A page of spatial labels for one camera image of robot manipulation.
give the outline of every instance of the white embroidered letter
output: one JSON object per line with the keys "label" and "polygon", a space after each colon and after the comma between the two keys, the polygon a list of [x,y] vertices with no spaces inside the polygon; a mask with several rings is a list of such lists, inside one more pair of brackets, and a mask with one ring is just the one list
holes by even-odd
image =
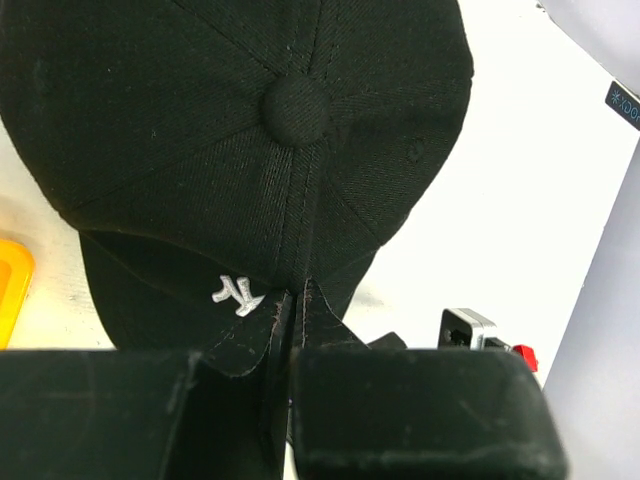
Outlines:
{"label": "white embroidered letter", "polygon": [[240,307],[236,310],[236,315],[239,317],[249,315],[258,308],[258,305],[264,300],[264,295],[261,297],[251,295],[251,281],[247,277],[238,278],[238,288],[236,288],[233,280],[231,280],[231,277],[228,275],[220,275],[220,280],[222,280],[222,290],[215,292],[211,295],[211,298],[216,303],[223,302],[228,298],[233,298],[240,304]]}

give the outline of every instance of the cap panel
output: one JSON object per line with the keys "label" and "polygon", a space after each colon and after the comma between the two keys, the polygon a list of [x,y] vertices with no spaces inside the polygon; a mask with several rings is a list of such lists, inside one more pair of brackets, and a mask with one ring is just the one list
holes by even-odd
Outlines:
{"label": "cap panel", "polygon": [[81,231],[148,238],[274,284],[293,163],[254,127],[66,215]]}
{"label": "cap panel", "polygon": [[[439,85],[368,96],[370,110],[342,128],[328,176],[360,222],[385,244],[434,180],[462,129],[470,85]],[[442,98],[455,97],[447,108]]]}
{"label": "cap panel", "polygon": [[0,111],[61,211],[258,124],[275,79],[169,1],[10,0],[0,27]]}
{"label": "cap panel", "polygon": [[[368,265],[363,270],[354,268],[354,262],[365,259],[366,263],[369,259],[370,263],[380,245],[356,211],[344,201],[327,172],[323,172],[316,211],[310,271],[321,283],[327,297],[333,299],[339,286],[349,283],[354,271],[358,271],[358,281],[366,272]],[[326,286],[329,278],[336,288]],[[358,281],[352,282],[353,288]]]}
{"label": "cap panel", "polygon": [[455,0],[332,0],[333,98],[443,79],[470,80],[473,61]]}
{"label": "cap panel", "polygon": [[321,0],[174,0],[277,75],[307,73]]}

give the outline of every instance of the yellow object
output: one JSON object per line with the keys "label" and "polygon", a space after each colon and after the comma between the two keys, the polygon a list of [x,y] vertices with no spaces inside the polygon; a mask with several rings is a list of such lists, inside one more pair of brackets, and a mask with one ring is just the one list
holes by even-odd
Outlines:
{"label": "yellow object", "polygon": [[34,268],[35,262],[26,248],[0,240],[0,349],[9,345]]}

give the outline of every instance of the black fabric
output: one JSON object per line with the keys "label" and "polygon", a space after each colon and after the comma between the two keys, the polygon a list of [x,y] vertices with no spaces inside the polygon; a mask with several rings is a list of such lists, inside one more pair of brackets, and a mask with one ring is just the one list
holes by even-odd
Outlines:
{"label": "black fabric", "polygon": [[385,336],[370,342],[368,346],[373,350],[406,350],[408,348],[404,340],[395,332],[387,333]]}
{"label": "black fabric", "polygon": [[309,280],[296,305],[294,347],[340,347],[367,349],[349,328],[335,316],[320,286]]}
{"label": "black fabric", "polygon": [[[220,275],[294,295],[313,278],[342,318],[451,152],[472,75],[455,0],[5,0],[0,13],[0,115],[82,232],[117,346],[218,338],[240,321],[232,300],[205,299]],[[203,309],[217,331],[196,326]],[[154,331],[163,316],[185,333]]]}

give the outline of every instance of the cap seam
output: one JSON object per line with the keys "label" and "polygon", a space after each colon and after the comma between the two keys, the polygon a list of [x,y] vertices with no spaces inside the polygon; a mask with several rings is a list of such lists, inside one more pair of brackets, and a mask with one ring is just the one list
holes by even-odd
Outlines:
{"label": "cap seam", "polygon": [[[302,215],[304,216],[306,214],[307,211],[307,202],[309,199],[309,180],[311,179],[311,169],[313,167],[311,165],[309,165],[307,167],[307,174],[305,175],[305,179],[304,179],[304,194],[303,194],[303,199],[302,199]],[[296,254],[295,254],[295,267],[293,269],[293,273],[295,274],[298,269],[300,268],[300,263],[301,263],[301,258],[300,258],[300,250],[301,250],[301,245],[303,242],[303,237],[305,237],[306,235],[309,234],[309,232],[304,231],[304,229],[302,228],[303,226],[303,222],[302,222],[302,218],[298,218],[296,223],[298,224],[298,235],[296,235],[298,237],[298,241],[296,242]],[[306,272],[309,268],[309,254],[310,251],[308,250],[307,252],[305,252],[305,259],[306,259],[306,265],[304,265],[304,269],[305,269],[305,276],[306,276]]]}
{"label": "cap seam", "polygon": [[220,31],[219,28],[217,28],[215,25],[213,25],[211,22],[207,21],[205,18],[203,18],[202,16],[200,16],[197,12],[189,9],[188,7],[185,7],[184,5],[182,5],[181,3],[179,3],[179,0],[171,0],[171,3],[173,3],[176,7],[178,7],[180,10],[182,10],[183,12],[185,12],[186,14],[196,18],[199,22],[204,23],[207,27],[209,27],[210,29],[212,29],[213,31],[215,31],[218,35],[220,35],[222,38],[224,38],[227,42],[229,42],[231,45],[233,45],[234,47],[236,47],[238,50],[246,53],[249,58],[251,58],[251,60],[253,60],[254,62],[256,62],[260,67],[262,67],[264,70],[266,70],[267,72],[277,75],[278,72],[274,71],[273,69],[269,68],[267,65],[265,65],[261,60],[259,60],[258,58],[256,58],[256,56],[253,54],[253,52],[251,52],[248,48],[246,48],[243,45],[238,44],[237,42],[234,42],[231,38],[229,38],[224,32]]}
{"label": "cap seam", "polygon": [[229,134],[225,138],[221,138],[219,140],[216,140],[213,143],[208,143],[206,145],[198,147],[194,151],[192,151],[191,153],[188,153],[188,154],[185,154],[185,155],[181,155],[180,156],[181,158],[176,159],[176,160],[174,160],[172,162],[167,162],[164,165],[162,165],[161,167],[154,169],[150,173],[147,173],[147,174],[144,174],[144,175],[140,175],[140,176],[137,176],[135,178],[131,178],[125,184],[120,184],[117,187],[114,187],[114,188],[110,189],[109,191],[101,194],[98,197],[94,197],[94,198],[91,198],[91,199],[88,199],[88,200],[83,200],[78,205],[76,205],[76,206],[74,206],[72,208],[69,208],[69,209],[66,209],[66,210],[60,210],[60,213],[63,214],[63,215],[64,214],[76,213],[79,210],[82,210],[83,208],[88,207],[92,203],[95,203],[95,202],[98,202],[98,201],[101,201],[101,200],[105,200],[108,197],[110,197],[112,195],[115,195],[115,194],[117,194],[118,192],[120,192],[122,190],[126,190],[128,188],[131,188],[133,185],[136,185],[137,183],[140,183],[140,182],[142,182],[144,180],[147,180],[147,179],[152,178],[152,177],[154,177],[156,175],[159,175],[159,174],[161,174],[162,172],[164,172],[168,168],[172,168],[172,167],[174,167],[176,165],[179,165],[182,162],[192,160],[194,156],[196,156],[199,152],[201,152],[204,149],[211,148],[211,147],[213,147],[213,146],[215,146],[215,145],[217,145],[217,144],[219,144],[219,143],[221,143],[221,142],[223,142],[225,140],[228,140],[229,138],[231,138],[231,137],[233,137],[235,135],[239,135],[241,133],[250,131],[250,130],[252,130],[252,129],[258,127],[258,126],[259,125],[251,125],[249,127],[242,128],[242,129],[240,129],[240,130],[238,130],[236,132],[233,132],[233,133]]}
{"label": "cap seam", "polygon": [[318,45],[318,32],[320,31],[320,22],[322,21],[322,7],[323,7],[323,0],[317,0],[318,1],[318,15],[316,17],[316,25],[314,27],[314,32],[313,32],[313,43],[311,44],[311,51],[309,52],[309,62],[307,64],[307,72],[306,74],[309,75],[311,73],[311,68],[313,67],[313,58],[314,58],[314,54],[317,51],[317,45]]}
{"label": "cap seam", "polygon": [[327,184],[328,184],[329,188],[331,188],[331,190],[333,190],[333,193],[335,193],[340,198],[340,200],[342,200],[342,203],[344,203],[344,205],[349,209],[349,211],[358,219],[360,224],[367,230],[367,233],[369,233],[369,235],[371,235],[371,237],[373,237],[373,239],[376,241],[378,246],[382,246],[382,242],[380,241],[378,236],[373,232],[371,227],[360,217],[358,212],[355,211],[355,209],[351,206],[351,204],[338,191],[338,189],[336,188],[335,184],[333,183],[333,179],[331,178],[331,175],[328,172],[327,172],[327,175],[326,175],[326,179],[327,179]]}
{"label": "cap seam", "polygon": [[301,17],[301,6],[300,6],[300,2],[302,0],[300,0],[298,2],[298,8],[296,10],[296,28],[293,31],[293,40],[291,42],[291,45],[289,47],[289,60],[287,62],[287,68],[286,71],[290,72],[291,71],[291,67],[293,65],[293,51],[296,48],[296,44],[298,43],[298,33],[300,32],[300,17]]}
{"label": "cap seam", "polygon": [[334,25],[333,41],[331,42],[331,54],[329,55],[329,61],[327,62],[327,69],[324,72],[325,83],[329,81],[329,69],[331,68],[331,66],[333,65],[333,61],[335,60],[336,46],[338,45],[337,32],[338,32],[338,25],[340,25],[340,11],[342,8],[342,4],[340,3],[340,0],[335,0],[335,2],[336,2],[336,16],[333,22],[333,25]]}
{"label": "cap seam", "polygon": [[[289,168],[289,175],[287,178],[287,192],[291,191],[291,178],[293,176],[293,158],[291,159],[290,165],[291,166]],[[280,275],[280,257],[282,256],[282,249],[284,248],[282,238],[284,237],[284,231],[287,224],[287,212],[289,211],[290,205],[291,205],[291,195],[287,194],[286,200],[285,200],[285,207],[284,207],[285,211],[284,211],[284,215],[282,216],[282,222],[280,222],[280,231],[278,232],[278,248],[276,249],[276,254],[273,262],[274,267],[273,267],[272,277],[275,277],[275,278],[278,278]]]}
{"label": "cap seam", "polygon": [[[415,84],[412,84],[412,85],[401,85],[401,86],[398,86],[398,87],[393,87],[393,88],[389,88],[389,89],[382,90],[382,91],[371,91],[371,92],[364,92],[364,93],[362,93],[362,92],[361,93],[355,93],[355,94],[352,94],[352,95],[348,95],[346,97],[338,97],[337,99],[335,99],[333,101],[333,103],[335,105],[336,103],[340,104],[342,102],[348,102],[350,100],[357,99],[359,97],[365,97],[367,95],[371,95],[371,96],[388,95],[388,94],[400,92],[400,91],[403,91],[403,90],[414,90],[414,89],[420,89],[420,88],[428,88],[429,86],[433,86],[433,85],[440,85],[441,87],[443,87],[443,88],[440,89],[441,92],[444,92],[443,96],[446,96],[447,98],[448,97],[458,98],[457,94],[460,94],[463,91],[467,91],[468,89],[470,89],[473,86],[473,78],[471,77],[468,80],[463,80],[463,81],[460,81],[460,80],[455,79],[455,78],[451,78],[451,79],[448,79],[448,80],[445,80],[445,81],[437,81],[436,80],[435,82],[430,82],[429,84],[424,83],[424,82],[420,82],[420,83],[415,83]],[[432,99],[431,98],[425,99],[425,100],[423,100],[423,102],[425,104],[432,105]],[[391,102],[385,102],[385,103],[382,103],[380,105],[376,105],[374,107],[370,107],[370,108],[364,109],[362,111],[355,112],[355,115],[353,117],[361,115],[363,113],[366,113],[369,110],[375,110],[376,108],[380,108],[381,106],[383,106],[383,107],[387,106],[387,103],[391,103]],[[420,103],[421,102],[420,102],[419,98],[416,98],[414,100],[414,104],[420,104]],[[463,107],[463,108],[464,108],[464,105],[466,105],[466,103],[464,101],[459,102],[459,103],[460,103],[460,106]]]}

